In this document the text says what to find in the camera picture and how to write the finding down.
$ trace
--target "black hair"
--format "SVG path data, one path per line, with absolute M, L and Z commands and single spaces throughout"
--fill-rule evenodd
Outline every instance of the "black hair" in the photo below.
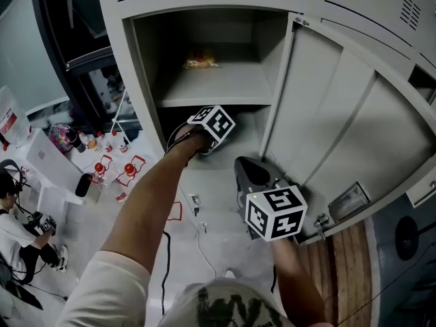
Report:
M 0 199 L 6 198 L 9 193 L 11 195 L 15 194 L 15 182 L 12 176 L 7 172 L 0 173 Z

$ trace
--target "snack package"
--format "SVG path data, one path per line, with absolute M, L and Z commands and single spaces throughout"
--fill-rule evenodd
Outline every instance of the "snack package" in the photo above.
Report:
M 185 69 L 204 69 L 209 67 L 219 67 L 215 63 L 215 56 L 210 48 L 203 50 L 192 50 L 183 65 Z

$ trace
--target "black and white marker pattern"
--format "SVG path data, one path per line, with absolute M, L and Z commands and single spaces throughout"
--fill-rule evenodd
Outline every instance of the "black and white marker pattern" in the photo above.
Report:
M 223 138 L 225 133 L 232 128 L 232 122 L 220 110 L 207 121 L 206 125 L 219 137 Z
M 268 201 L 275 212 L 302 206 L 301 201 L 290 188 L 269 191 L 268 193 L 264 193 L 264 195 L 266 201 Z
M 284 235 L 293 234 L 297 231 L 300 225 L 303 211 L 290 213 L 289 215 L 281 215 L 274 219 L 271 238 L 276 238 Z
M 197 122 L 197 123 L 199 123 L 199 122 L 203 121 L 203 119 L 204 119 L 204 118 L 209 114 L 209 112 L 212 111 L 212 109 L 213 109 L 213 107 L 210 107 L 210 106 L 204 107 L 204 108 L 202 109 L 202 111 L 200 111 L 200 112 L 196 115 L 196 117 L 194 117 L 194 118 L 192 119 L 192 122 Z
M 253 228 L 262 234 L 262 236 L 265 236 L 268 216 L 251 200 L 248 200 L 247 221 Z

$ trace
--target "whiteboard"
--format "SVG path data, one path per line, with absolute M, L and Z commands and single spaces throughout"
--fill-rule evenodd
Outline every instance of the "whiteboard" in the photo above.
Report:
M 0 87 L 27 114 L 68 100 L 38 29 L 32 0 L 13 0 L 0 16 Z

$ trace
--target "person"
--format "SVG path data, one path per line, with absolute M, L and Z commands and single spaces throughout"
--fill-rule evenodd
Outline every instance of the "person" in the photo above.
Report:
M 22 285 L 32 282 L 38 257 L 54 270 L 66 272 L 67 247 L 62 246 L 58 254 L 48 244 L 54 229 L 38 235 L 27 230 L 12 214 L 17 195 L 12 176 L 0 173 L 0 265 L 9 266 L 12 277 Z
M 188 131 L 193 128 L 184 126 L 177 136 L 185 137 Z M 181 173 L 189 159 L 209 144 L 201 133 L 179 138 L 131 191 L 101 251 L 89 262 L 68 299 L 57 327 L 144 325 L 148 284 Z M 220 277 L 188 286 L 159 326 L 332 326 L 295 244 L 276 240 L 271 248 L 287 318 L 277 311 L 272 295 L 241 279 Z

